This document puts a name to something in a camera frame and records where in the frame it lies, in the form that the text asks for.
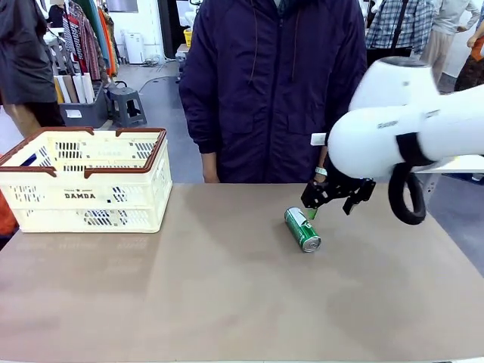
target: orange garment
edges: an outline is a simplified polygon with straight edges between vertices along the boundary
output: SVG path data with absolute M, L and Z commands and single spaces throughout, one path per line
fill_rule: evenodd
M 10 236 L 17 226 L 17 220 L 0 191 L 0 236 Z
M 111 65 L 110 68 L 107 68 L 107 75 L 109 77 L 111 77 L 113 75 L 113 73 L 116 72 L 116 66 L 115 66 L 115 63 L 114 63 L 113 47 L 111 46 L 111 44 L 113 44 L 113 43 L 111 42 L 111 37 L 109 35 L 109 30 L 107 29 L 106 20 L 104 19 L 103 11 L 100 8 L 98 8 L 98 13 L 99 13 L 99 17 L 101 19 L 101 25 L 103 27 L 104 38 L 106 39 L 106 43 L 107 43 L 107 50 L 109 52 L 109 62 L 110 62 L 110 65 Z
M 482 46 L 484 45 L 484 36 L 481 36 L 479 39 L 476 40 L 474 46 L 472 47 L 472 51 L 470 51 L 470 55 L 476 61 L 482 60 L 484 57 L 481 55 Z

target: white sweater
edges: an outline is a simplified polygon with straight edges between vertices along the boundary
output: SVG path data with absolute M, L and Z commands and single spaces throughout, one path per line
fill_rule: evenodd
M 449 35 L 454 35 L 460 25 L 470 29 L 480 16 L 480 11 L 472 0 L 433 0 L 433 7 L 432 30 Z M 460 24 L 465 10 L 470 11 L 472 17 L 467 24 Z

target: jacket zipper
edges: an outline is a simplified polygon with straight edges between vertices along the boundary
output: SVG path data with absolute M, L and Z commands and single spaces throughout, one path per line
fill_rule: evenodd
M 281 64 L 281 38 L 282 38 L 282 26 L 284 24 L 284 19 L 279 19 L 278 24 L 278 43 L 275 52 L 275 70 L 274 70 L 274 77 L 272 79 L 272 90 L 271 90 L 271 106 L 269 108 L 269 123 L 268 123 L 268 131 L 267 131 L 267 146 L 265 149 L 265 165 L 264 165 L 264 182 L 267 182 L 267 169 L 269 166 L 269 159 L 270 159 L 270 150 L 271 150 L 271 131 L 272 131 L 272 122 L 274 120 L 274 103 L 275 103 L 275 89 L 278 85 L 279 80 L 279 66 Z

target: white bracelet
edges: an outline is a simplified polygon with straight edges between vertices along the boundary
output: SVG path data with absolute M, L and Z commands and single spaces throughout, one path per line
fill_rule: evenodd
M 327 170 L 318 166 L 316 167 L 316 174 L 327 176 Z

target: cream plastic basket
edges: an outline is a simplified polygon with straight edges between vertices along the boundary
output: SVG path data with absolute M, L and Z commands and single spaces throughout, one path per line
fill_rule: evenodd
M 0 159 L 23 232 L 154 233 L 171 188 L 164 129 L 44 128 Z

